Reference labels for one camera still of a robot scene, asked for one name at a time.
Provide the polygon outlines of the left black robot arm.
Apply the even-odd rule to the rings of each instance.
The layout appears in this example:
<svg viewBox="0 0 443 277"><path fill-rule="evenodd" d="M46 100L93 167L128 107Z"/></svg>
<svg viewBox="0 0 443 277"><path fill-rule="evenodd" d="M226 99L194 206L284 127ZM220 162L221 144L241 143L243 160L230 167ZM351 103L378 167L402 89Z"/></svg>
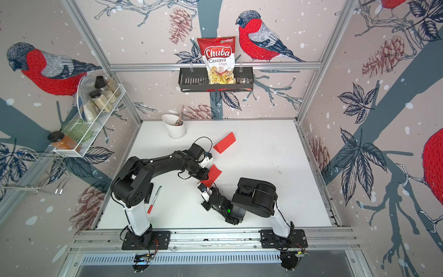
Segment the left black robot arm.
<svg viewBox="0 0 443 277"><path fill-rule="evenodd" d="M126 161L111 183L111 195L116 203L123 206L128 220L125 237L128 248L149 249L156 245L145 207L153 190L152 179L178 171L188 172L191 178L205 181L210 170L203 162L208 155L208 152L194 143L188 150L175 151L167 156L153 159L131 157Z"/></svg>

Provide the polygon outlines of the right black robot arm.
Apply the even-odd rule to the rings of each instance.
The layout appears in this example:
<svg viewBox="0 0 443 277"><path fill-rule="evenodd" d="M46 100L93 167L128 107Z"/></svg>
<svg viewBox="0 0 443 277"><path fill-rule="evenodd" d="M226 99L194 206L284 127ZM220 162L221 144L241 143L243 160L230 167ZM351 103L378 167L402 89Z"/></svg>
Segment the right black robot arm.
<svg viewBox="0 0 443 277"><path fill-rule="evenodd" d="M294 225L287 222L279 210L276 187L270 182L242 177L231 200L223 196L216 185L207 187L200 184L197 189L204 199L202 206L207 211L216 211L225 222L238 225L242 223L245 214L250 212L271 220L272 237L264 238L269 245L289 248L293 242L294 236L291 232Z"/></svg>

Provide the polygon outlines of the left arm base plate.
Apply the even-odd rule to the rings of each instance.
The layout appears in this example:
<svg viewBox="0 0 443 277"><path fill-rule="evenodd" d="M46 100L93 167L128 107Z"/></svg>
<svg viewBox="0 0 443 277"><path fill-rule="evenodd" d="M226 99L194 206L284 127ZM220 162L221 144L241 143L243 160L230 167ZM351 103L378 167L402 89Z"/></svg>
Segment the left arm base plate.
<svg viewBox="0 0 443 277"><path fill-rule="evenodd" d="M150 231L137 236L131 231L125 234L122 250L167 250L170 242L170 231Z"/></svg>

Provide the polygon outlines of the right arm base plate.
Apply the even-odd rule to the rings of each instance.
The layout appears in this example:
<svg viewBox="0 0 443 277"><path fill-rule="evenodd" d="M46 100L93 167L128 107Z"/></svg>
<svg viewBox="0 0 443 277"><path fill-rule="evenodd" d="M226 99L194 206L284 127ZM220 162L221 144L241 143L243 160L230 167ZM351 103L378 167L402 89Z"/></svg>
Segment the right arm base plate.
<svg viewBox="0 0 443 277"><path fill-rule="evenodd" d="M272 229L260 231L261 246L264 249L277 249L280 251L292 248L306 249L308 247L307 236L302 229L291 230L288 237L276 235Z"/></svg>

